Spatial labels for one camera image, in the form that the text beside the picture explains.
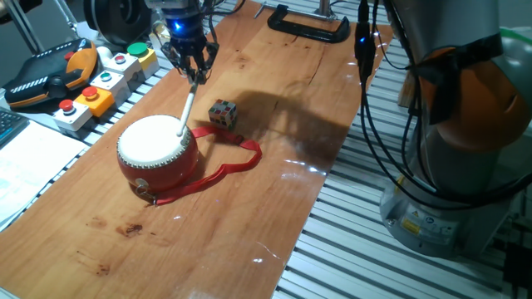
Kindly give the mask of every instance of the black wire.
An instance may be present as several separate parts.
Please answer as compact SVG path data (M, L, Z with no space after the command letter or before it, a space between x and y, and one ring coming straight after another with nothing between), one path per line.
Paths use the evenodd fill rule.
M421 173L423 174L423 177L425 178L426 182L432 187L436 189L436 186L434 185L434 182L432 182L431 176L429 176L428 172L425 169L425 164L423 163L423 158L421 157L421 137L423 136L423 113L421 108L421 83L419 82L419 77L414 77L416 80L415 90L414 90L414 102L415 106L418 109L418 116L417 116L417 123L416 123L416 129L417 129L417 140L416 140L416 156L417 156L417 163L419 164L419 168L421 169Z
M386 51L384 51L384 46L382 45L382 38L381 38L381 32L378 30L377 28L377 35L379 36L379 42L381 43L381 51L382 51L382 55L384 56L384 58L386 58L386 61L388 62L388 64L393 67L394 69L396 70L406 70L408 68L408 66L405 66L405 67L399 67L399 66L395 66L391 61L390 59L388 59L388 56L386 54Z
M373 6L373 29L372 29L372 33L375 32L375 25L376 25L376 15L377 15L377 5L378 5L378 0L375 1L375 4ZM404 37L404 32L400 32L400 37ZM410 49L406 50L407 54L409 54L409 56L411 55L411 51ZM441 191L439 190L436 190L436 192L434 190L431 190L431 189L428 189L426 186L424 186L423 184L420 184L417 180L413 179L392 157L392 155L389 153L389 151L387 150L386 146L382 143L382 140L377 132L377 129L375 128L375 125L373 124L373 121L372 121L372 117L371 117L371 112L369 110L369 104L367 103L367 94L366 94L366 79L367 78L361 78L361 83L362 83L362 104L365 106L366 108L366 113L367 113L367 120L372 128L372 132L373 134L375 135L375 138L377 140L377 143L379 144L379 146L382 148L382 151L384 152L384 154L387 156L387 158L391 161L391 163L397 168L397 170L399 170L401 172L401 174L406 178L408 179L411 183L413 183L417 188L421 189L423 192L431 195L431 196L434 196L434 197L437 197L439 199L444 199L444 200L447 200L447 201L451 201L451 202L454 202L454 203L461 203L461 204L470 204L470 206L467 206L467 207L460 207L460 208L453 208L455 210L460 210L460 209L467 209L467 208L478 208L478 207L481 207L481 206L485 206L487 204L490 204L490 203L496 203L496 202L499 202L499 201L502 201L502 200L507 200L507 198L509 196L512 196L516 193L518 193L519 191L521 191L523 188L525 188L526 186L528 186L530 183L532 183L532 174L528 174L526 175L525 177L521 178L521 179L517 179L515 181L511 181L507 184L504 184L502 186L500 186L499 188L495 188L495 189L492 189L490 191L487 191L487 192L483 192L483 193L479 193L479 194L475 194L475 195L460 195L460 194L442 194ZM419 96L417 96L416 98L420 101L421 103L421 92L419 91L421 88L418 86L419 89L417 94ZM378 158L378 156L376 155L376 153L374 152L374 150L372 151L373 155L375 156L375 159L377 160L377 162L380 160ZM379 163L379 165L381 165L381 168L382 170L389 174L389 172L387 171L386 167L384 167L384 165L382 163ZM394 181L394 184L398 184L395 179L392 177L392 176L389 176L392 181Z
M434 204L431 204L431 203L426 203L426 202L423 202L420 199L418 199L416 196L414 196L410 192L408 192L408 190L406 190L405 187L402 186L402 184L397 182L397 180L393 177L393 175L390 174L390 172L388 171L386 166L384 166L384 164L382 163L381 158L377 155L377 152L373 148L373 144L370 141L369 136L367 135L367 128L366 128L366 120L364 118L364 116L365 116L364 115L364 111L366 110L367 112L369 112L369 104L367 103L366 82L364 81L364 82L361 82L361 83L362 83L362 110L360 111L360 117L361 117L361 122L362 122L362 133L364 134L364 139L366 140L366 143L367 143L367 146L369 147L369 150L372 152L373 156L375 157L376 162L379 164L379 166L381 167L381 169L384 172L384 174L396 185L396 187L399 188L411 200L415 201L418 204L421 204L421 205L424 205L426 207L429 207L429 208L435 208L435 209L446 210L446 211L458 211L458 210L465 210L465 209L470 209L470 208L477 208L476 206L473 206L473 205L465 206L465 207L449 208L449 207L437 206L437 205L434 205ZM371 120L371 116L370 115L368 116L367 121L369 122L369 124L371 126L372 125L372 120Z
M401 160L402 164L405 166L405 169L409 175L414 175L412 171L410 170L410 166L408 165L408 161L406 161L406 138L408 137L408 130L410 129L410 123L412 122L412 117L414 115L410 114L408 116L408 120L406 120L405 125L405 131L402 134L402 142L401 142Z
M212 10L210 12L206 12L205 16L209 16L209 15L230 16L230 15L238 12L240 10L240 8L242 8L244 3L246 3L246 0L242 0L242 2L234 10L232 10L230 12L216 12L215 10Z
M331 3L331 4L329 4L329 10L331 11L331 13L334 13L334 11L333 11L333 5L338 4L338 3L342 3L342 2L347 3L348 1L346 1L346 0L337 0L337 1L335 1L335 2L333 2L333 3Z
M329 7L331 7L332 5L338 4L338 3L342 3L342 2L347 3L348 1L346 1L346 0L337 0L337 1L335 1L335 2L333 2L333 3L331 3L331 4L329 4Z
M218 43L218 37L216 36L216 31L213 25L213 15L209 16L209 29L210 29L210 33L213 35L214 43Z
M211 7L210 9L211 10L214 10L214 1L211 3ZM209 15L209 29L210 29L210 34L212 34L213 36L213 41L214 43L218 43L218 36L216 35L216 31L214 29L214 25L213 25L213 15Z

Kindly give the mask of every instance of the red ribbon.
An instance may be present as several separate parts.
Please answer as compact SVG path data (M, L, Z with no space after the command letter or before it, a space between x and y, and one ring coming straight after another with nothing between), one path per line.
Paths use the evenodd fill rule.
M244 140L244 137L242 135L235 135L226 130L221 130L212 126L205 126L192 130L192 135L195 138L200 138L211 134L220 135L228 141L239 145L243 149L252 150L255 152L255 155L246 163L222 164L218 168L218 170L216 170L216 172L206 178L197 180L186 185L181 185L179 187L157 194L157 199L155 200L156 205L173 203L175 200L180 199L186 195L203 191L208 187L211 187L218 183L227 174L251 170L259 163L260 158L263 156L263 152L262 150L260 150L259 143L254 140Z

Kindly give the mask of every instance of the control box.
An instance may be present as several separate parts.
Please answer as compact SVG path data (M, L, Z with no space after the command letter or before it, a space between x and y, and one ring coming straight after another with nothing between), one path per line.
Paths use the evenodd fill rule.
M87 105L95 117L100 117L115 104L115 99L110 91L90 86L83 90L75 102Z
M110 91L117 106L124 104L131 96L131 91L124 75L115 73L114 71L103 71L92 80L91 85Z
M89 130L96 126L87 105L73 100L63 100L59 103L59 108L52 117L59 130L65 135L83 139L88 135Z
M106 71L122 74L130 91L135 91L146 80L139 58L135 56L118 53L104 65L104 68Z
M153 49L148 48L144 42L136 42L127 47L129 55L139 58L140 66L145 78L150 78L159 70L157 55Z

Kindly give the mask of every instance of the wooden table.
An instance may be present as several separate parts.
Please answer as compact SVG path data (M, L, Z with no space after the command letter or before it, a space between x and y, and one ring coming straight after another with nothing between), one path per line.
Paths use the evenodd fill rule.
M1 287L21 298L271 296L357 112L360 88L352 37L328 45L276 32L266 25L271 11L253 19L258 8L246 3L216 27L221 48L189 126L207 121L217 99L233 101L236 132L260 141L259 165L158 208L133 194L116 141L141 117L181 114L190 86L173 70L0 233ZM389 43L391 29L380 29ZM215 141L199 140L207 174L253 154Z

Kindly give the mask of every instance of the emergency stop button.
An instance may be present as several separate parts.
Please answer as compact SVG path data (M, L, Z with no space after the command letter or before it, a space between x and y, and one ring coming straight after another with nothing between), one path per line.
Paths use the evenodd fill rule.
M61 103L59 103L59 108L63 110L65 115L70 115L76 112L76 108L74 108L74 102L72 100L62 100Z
M84 89L81 94L88 100L95 100L95 98L98 96L98 90L94 86L90 86Z

